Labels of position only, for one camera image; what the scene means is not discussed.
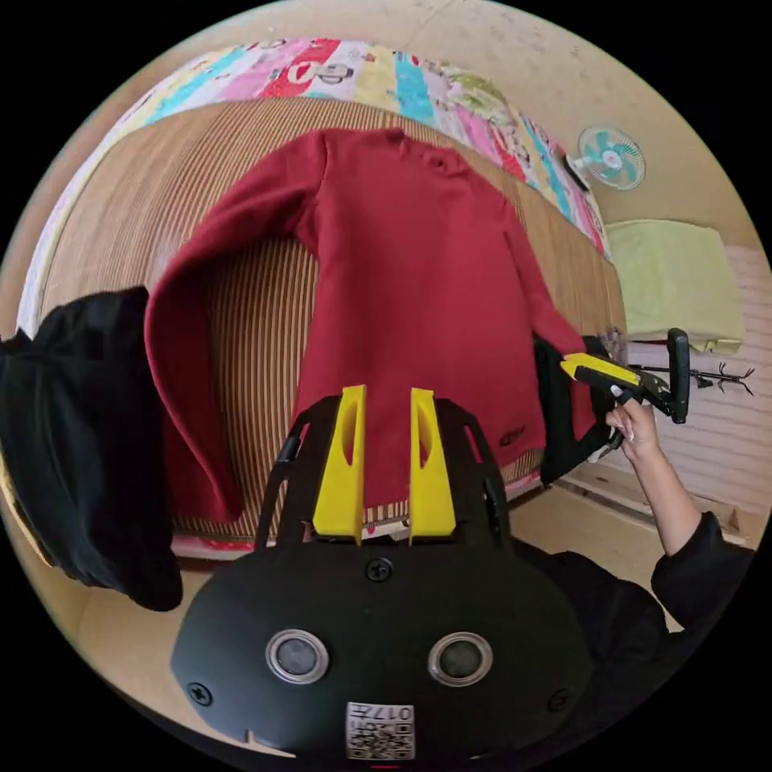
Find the person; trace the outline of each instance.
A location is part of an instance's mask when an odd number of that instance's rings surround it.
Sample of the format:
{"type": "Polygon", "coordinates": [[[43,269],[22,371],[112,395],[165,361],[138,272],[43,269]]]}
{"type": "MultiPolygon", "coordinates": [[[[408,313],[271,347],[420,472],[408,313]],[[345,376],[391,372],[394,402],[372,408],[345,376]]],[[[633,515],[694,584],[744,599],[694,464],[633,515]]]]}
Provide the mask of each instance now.
{"type": "Polygon", "coordinates": [[[629,400],[606,423],[624,436],[622,451],[654,513],[664,555],[651,577],[662,606],[683,627],[670,632],[662,607],[643,587],[623,581],[572,552],[548,555],[515,541],[521,557],[569,597],[595,675],[557,733],[526,749],[543,761],[609,727],[653,694],[685,663],[731,600],[754,556],[724,541],[712,512],[700,513],[659,446],[651,406],[629,400]]]}

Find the sweater logo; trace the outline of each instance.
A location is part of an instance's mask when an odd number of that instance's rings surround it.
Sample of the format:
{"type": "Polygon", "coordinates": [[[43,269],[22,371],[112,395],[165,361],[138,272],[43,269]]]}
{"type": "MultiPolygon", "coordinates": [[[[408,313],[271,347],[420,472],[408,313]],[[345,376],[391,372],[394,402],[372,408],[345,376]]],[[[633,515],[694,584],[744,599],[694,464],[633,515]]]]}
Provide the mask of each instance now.
{"type": "Polygon", "coordinates": [[[524,431],[525,431],[525,427],[524,426],[519,426],[514,431],[507,432],[499,440],[499,444],[503,448],[506,448],[507,445],[511,445],[524,431]]]}

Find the red sweater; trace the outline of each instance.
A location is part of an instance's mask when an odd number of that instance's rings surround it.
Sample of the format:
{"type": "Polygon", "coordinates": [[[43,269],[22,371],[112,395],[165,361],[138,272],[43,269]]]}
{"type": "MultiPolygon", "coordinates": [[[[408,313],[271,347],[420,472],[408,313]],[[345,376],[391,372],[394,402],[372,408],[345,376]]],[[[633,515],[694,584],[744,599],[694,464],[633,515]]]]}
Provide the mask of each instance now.
{"type": "MultiPolygon", "coordinates": [[[[504,466],[544,447],[532,333],[584,351],[552,304],[525,231],[454,150],[401,129],[326,129],[288,142],[208,212],[150,296],[148,358],[170,422],[166,464],[179,514],[237,519],[209,376],[208,264],[294,234],[319,260],[296,414],[366,384],[365,506],[406,499],[411,387],[478,418],[504,466]]],[[[576,438],[593,424],[573,384],[576,438]]]]}

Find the fan blade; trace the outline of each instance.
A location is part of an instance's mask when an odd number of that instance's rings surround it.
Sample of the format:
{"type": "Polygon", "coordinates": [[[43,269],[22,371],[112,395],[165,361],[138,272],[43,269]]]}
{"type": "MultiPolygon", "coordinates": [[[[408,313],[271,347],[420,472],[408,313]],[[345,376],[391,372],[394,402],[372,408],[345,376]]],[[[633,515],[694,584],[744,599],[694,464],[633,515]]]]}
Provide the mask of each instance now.
{"type": "Polygon", "coordinates": [[[622,159],[622,169],[625,170],[627,173],[627,178],[634,183],[636,179],[638,179],[638,172],[635,170],[635,167],[630,163],[630,161],[627,158],[622,159]]]}
{"type": "Polygon", "coordinates": [[[618,155],[626,156],[635,153],[635,148],[627,142],[617,142],[611,149],[618,155]]]}
{"type": "Polygon", "coordinates": [[[592,145],[585,145],[582,149],[581,155],[583,158],[589,158],[593,163],[603,163],[603,158],[592,145]]]}
{"type": "Polygon", "coordinates": [[[601,153],[604,150],[609,149],[609,133],[607,131],[599,131],[595,135],[595,144],[597,145],[597,148],[601,151],[601,153]]]}
{"type": "Polygon", "coordinates": [[[602,169],[597,171],[596,176],[599,179],[605,179],[605,180],[609,180],[610,182],[615,182],[616,180],[619,179],[619,169],[611,169],[608,166],[604,166],[602,169]]]}

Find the striped mat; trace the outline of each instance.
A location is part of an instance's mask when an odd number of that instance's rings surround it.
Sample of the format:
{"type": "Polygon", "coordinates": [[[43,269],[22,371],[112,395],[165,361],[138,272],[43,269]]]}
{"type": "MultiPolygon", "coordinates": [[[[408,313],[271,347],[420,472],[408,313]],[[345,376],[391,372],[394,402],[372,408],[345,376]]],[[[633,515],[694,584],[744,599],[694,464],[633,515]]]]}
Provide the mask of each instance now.
{"type": "MultiPolygon", "coordinates": [[[[210,105],[122,139],[97,167],[64,226],[45,280],[42,314],[100,290],[152,287],[212,204],[290,139],[312,129],[389,126],[455,148],[505,194],[528,232],[557,308],[582,334],[613,326],[624,330],[614,267],[538,192],[415,121],[366,105],[310,99],[210,105]]],[[[212,371],[232,472],[246,508],[228,525],[177,519],[177,533],[253,538],[262,491],[290,427],[317,279],[316,261],[296,240],[254,244],[225,257],[212,273],[212,371]]],[[[540,460],[540,451],[526,454],[503,470],[505,481],[530,474],[540,460]]],[[[400,502],[370,510],[365,519],[406,515],[407,503],[400,502]]]]}

